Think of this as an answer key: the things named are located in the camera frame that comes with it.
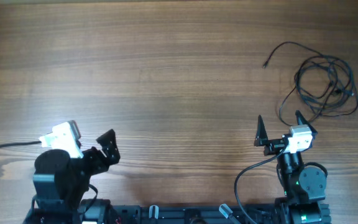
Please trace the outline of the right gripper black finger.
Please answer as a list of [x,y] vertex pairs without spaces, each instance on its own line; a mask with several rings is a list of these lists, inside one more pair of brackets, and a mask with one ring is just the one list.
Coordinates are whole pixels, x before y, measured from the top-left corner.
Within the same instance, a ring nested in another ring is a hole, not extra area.
[[312,135],[313,136],[317,135],[318,133],[317,130],[315,130],[315,128],[312,127],[312,125],[310,125],[309,121],[302,115],[302,113],[299,110],[296,110],[295,116],[298,125],[307,125],[307,127],[310,128]]
[[267,132],[265,130],[264,121],[262,116],[259,115],[257,118],[257,131],[255,134],[254,146],[267,146],[269,144],[269,138],[267,136]]

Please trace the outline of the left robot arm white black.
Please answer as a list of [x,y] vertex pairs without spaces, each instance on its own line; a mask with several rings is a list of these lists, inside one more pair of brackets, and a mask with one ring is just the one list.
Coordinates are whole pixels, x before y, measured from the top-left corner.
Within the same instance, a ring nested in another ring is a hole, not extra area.
[[41,136],[47,151],[35,162],[36,194],[24,223],[119,223],[119,214],[108,199],[83,196],[96,191],[90,178],[107,172],[121,156],[113,129],[97,138],[101,149],[81,150],[80,131],[74,120],[58,124]]

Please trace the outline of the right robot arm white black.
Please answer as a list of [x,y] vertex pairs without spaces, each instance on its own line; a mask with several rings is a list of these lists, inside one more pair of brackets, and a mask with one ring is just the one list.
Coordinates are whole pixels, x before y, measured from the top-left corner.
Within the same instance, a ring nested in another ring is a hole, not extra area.
[[331,223],[326,198],[328,171],[317,162],[303,162],[301,153],[312,148],[317,135],[300,111],[295,113],[297,125],[279,139],[269,139],[264,121],[258,117],[254,145],[264,147],[264,155],[275,156],[276,171],[284,197],[272,205],[272,223]]

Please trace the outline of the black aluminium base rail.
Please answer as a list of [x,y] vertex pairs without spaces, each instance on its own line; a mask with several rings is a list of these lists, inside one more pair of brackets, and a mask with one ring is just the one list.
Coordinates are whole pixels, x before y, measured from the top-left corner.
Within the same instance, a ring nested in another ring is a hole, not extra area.
[[247,204],[244,211],[222,204],[214,207],[161,207],[152,205],[114,206],[115,224],[192,224],[192,223],[266,223],[331,224],[327,204],[311,205]]

